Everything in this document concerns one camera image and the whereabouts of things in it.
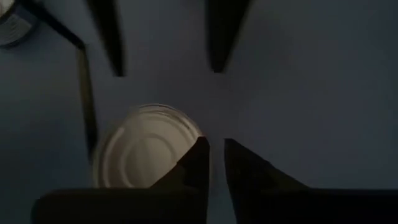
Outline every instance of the can rim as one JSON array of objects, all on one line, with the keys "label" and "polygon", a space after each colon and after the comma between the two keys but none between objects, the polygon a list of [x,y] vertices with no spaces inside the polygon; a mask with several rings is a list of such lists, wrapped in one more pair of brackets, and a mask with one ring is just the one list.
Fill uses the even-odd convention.
[{"label": "can rim", "polygon": [[11,7],[3,14],[0,13],[0,24],[2,24],[5,20],[7,20],[16,10],[21,0],[15,0]]}]

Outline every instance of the metal rod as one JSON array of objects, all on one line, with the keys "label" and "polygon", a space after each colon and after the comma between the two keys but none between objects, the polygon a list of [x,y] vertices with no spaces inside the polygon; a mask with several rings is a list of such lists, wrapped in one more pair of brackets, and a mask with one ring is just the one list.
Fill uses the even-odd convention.
[{"label": "metal rod", "polygon": [[85,122],[86,143],[91,158],[98,141],[98,129],[95,115],[93,88],[90,78],[90,66],[86,49],[77,49],[79,69],[80,98],[83,105],[83,119]]},{"label": "metal rod", "polygon": [[32,13],[34,16],[45,22],[52,29],[58,32],[61,36],[69,40],[74,46],[79,49],[84,49],[85,45],[83,41],[76,36],[72,31],[66,28],[61,22],[56,20],[44,7],[32,0],[20,0],[21,4]]}]

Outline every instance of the can lid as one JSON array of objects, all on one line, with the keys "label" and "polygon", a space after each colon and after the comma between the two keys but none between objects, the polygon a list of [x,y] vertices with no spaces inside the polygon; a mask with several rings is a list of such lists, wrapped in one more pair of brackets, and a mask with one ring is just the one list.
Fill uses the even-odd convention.
[{"label": "can lid", "polygon": [[152,186],[202,136],[183,112],[144,105],[99,144],[93,158],[97,187]]}]

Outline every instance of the metal can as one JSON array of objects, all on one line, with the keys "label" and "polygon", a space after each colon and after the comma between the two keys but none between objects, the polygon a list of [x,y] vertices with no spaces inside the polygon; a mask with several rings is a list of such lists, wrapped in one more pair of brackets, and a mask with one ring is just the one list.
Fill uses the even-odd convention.
[{"label": "metal can", "polygon": [[96,187],[148,188],[203,136],[185,113],[167,105],[142,105],[97,145]]},{"label": "metal can", "polygon": [[0,48],[20,44],[33,33],[38,23],[38,18],[18,0],[0,0]]}]

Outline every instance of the blue-gray surface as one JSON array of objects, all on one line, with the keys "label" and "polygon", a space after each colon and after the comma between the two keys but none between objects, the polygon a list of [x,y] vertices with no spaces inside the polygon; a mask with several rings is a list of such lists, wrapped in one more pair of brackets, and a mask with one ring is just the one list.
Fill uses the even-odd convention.
[{"label": "blue-gray surface", "polygon": [[[312,187],[398,188],[398,5],[254,1],[226,75],[210,72],[204,0],[119,1],[127,78],[114,78],[81,0],[46,7],[88,45],[101,132],[130,106],[165,103],[208,135],[209,223],[234,223],[223,138]],[[28,223],[52,189],[89,187],[75,49],[42,25],[0,52],[0,222]]]}]

